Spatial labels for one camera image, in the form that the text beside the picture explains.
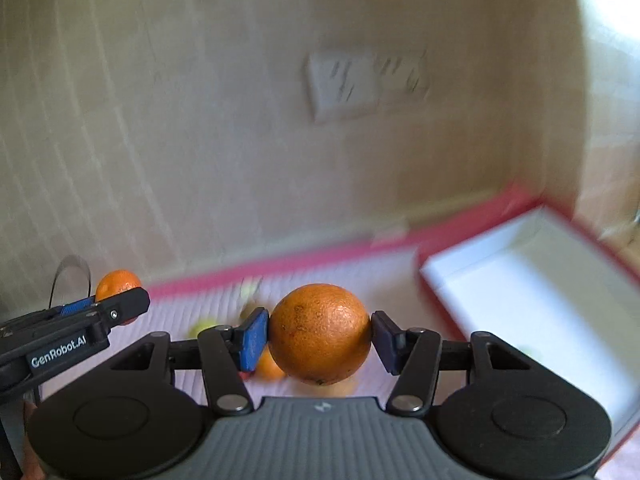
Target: orange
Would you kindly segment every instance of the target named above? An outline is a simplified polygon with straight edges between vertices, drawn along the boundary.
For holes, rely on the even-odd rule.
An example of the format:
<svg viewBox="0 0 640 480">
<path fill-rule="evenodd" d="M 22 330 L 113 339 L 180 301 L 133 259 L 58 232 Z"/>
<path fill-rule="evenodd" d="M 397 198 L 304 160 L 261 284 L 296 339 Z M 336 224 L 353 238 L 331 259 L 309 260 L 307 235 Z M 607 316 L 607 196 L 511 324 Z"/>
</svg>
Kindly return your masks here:
<svg viewBox="0 0 640 480">
<path fill-rule="evenodd" d="M 136 288 L 142 286 L 139 277 L 133 272 L 126 269 L 112 270 L 98 283 L 98 287 L 95 289 L 95 301 L 102 301 L 116 294 L 120 294 L 130 288 Z M 123 325 L 133 323 L 137 318 L 125 321 Z"/>
<path fill-rule="evenodd" d="M 369 314 L 340 286 L 301 286 L 271 314 L 269 348 L 287 375 L 309 384 L 337 383 L 353 375 L 369 354 Z"/>
<path fill-rule="evenodd" d="M 287 376 L 271 357 L 269 347 L 265 347 L 260 355 L 255 367 L 255 376 L 264 381 L 279 381 Z"/>
</svg>

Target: beige wall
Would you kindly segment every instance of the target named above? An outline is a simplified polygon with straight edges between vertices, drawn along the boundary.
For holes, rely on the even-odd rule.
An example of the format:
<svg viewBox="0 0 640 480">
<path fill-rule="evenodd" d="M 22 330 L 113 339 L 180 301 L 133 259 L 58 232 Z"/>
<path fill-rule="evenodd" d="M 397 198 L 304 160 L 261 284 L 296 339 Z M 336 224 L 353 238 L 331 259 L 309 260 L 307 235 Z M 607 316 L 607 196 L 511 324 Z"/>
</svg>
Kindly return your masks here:
<svg viewBox="0 0 640 480">
<path fill-rule="evenodd" d="M 2 302 L 44 306 L 71 251 L 155 280 L 498 189 L 504 3 L 0 0 Z M 336 46 L 426 48 L 427 101 L 314 125 L 303 64 Z"/>
<path fill-rule="evenodd" d="M 640 200 L 640 0 L 580 4 L 589 78 L 577 214 L 625 244 Z"/>
<path fill-rule="evenodd" d="M 507 0 L 515 180 L 572 207 L 586 132 L 578 0 Z"/>
</svg>

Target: electrical switch plate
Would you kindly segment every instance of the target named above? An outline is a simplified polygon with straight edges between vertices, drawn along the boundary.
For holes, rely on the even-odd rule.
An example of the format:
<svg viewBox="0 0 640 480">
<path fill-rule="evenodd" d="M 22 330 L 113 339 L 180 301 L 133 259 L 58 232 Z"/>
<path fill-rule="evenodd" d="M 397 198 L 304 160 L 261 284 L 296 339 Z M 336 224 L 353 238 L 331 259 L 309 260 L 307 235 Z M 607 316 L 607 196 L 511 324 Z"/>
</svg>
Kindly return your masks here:
<svg viewBox="0 0 640 480">
<path fill-rule="evenodd" d="M 373 112 L 378 105 L 375 57 L 369 52 L 312 54 L 308 79 L 316 121 Z"/>
<path fill-rule="evenodd" d="M 374 70 L 380 86 L 380 105 L 421 102 L 429 89 L 424 53 L 379 54 Z"/>
</svg>

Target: blue pad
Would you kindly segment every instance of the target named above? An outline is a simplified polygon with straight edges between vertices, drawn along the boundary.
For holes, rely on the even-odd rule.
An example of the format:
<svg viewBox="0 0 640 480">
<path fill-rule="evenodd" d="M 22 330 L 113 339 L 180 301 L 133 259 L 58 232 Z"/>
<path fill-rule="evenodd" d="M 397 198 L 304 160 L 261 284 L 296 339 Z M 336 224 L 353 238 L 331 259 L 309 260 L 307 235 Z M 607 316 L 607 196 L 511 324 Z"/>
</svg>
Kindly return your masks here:
<svg viewBox="0 0 640 480">
<path fill-rule="evenodd" d="M 249 319 L 240 327 L 242 334 L 242 350 L 240 351 L 240 370 L 253 372 L 258 359 L 267 344 L 267 325 L 269 313 L 266 309 L 254 311 Z"/>
<path fill-rule="evenodd" d="M 399 375 L 404 367 L 404 332 L 384 312 L 375 312 L 371 316 L 371 327 L 372 343 L 385 370 L 392 375 Z"/>
<path fill-rule="evenodd" d="M 64 307 L 62 307 L 62 309 L 60 310 L 60 316 L 71 316 L 71 314 L 80 312 L 81 310 L 84 310 L 88 306 L 94 304 L 94 299 L 95 299 L 95 296 L 90 296 L 88 298 L 83 298 L 82 300 L 69 303 Z"/>
</svg>

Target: metal screw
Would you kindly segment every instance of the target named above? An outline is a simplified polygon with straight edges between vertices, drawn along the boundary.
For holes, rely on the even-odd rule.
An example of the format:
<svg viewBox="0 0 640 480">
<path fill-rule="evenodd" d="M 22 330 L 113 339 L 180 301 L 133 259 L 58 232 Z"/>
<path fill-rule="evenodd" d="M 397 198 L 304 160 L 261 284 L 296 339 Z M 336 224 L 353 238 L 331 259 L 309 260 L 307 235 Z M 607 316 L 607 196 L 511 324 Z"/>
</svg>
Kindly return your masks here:
<svg viewBox="0 0 640 480">
<path fill-rule="evenodd" d="M 417 412 L 424 406 L 420 397 L 415 395 L 398 395 L 391 400 L 391 405 L 399 412 Z"/>
<path fill-rule="evenodd" d="M 244 410 L 249 405 L 249 401 L 242 395 L 226 394 L 218 398 L 216 404 L 221 410 L 233 413 Z"/>
</svg>

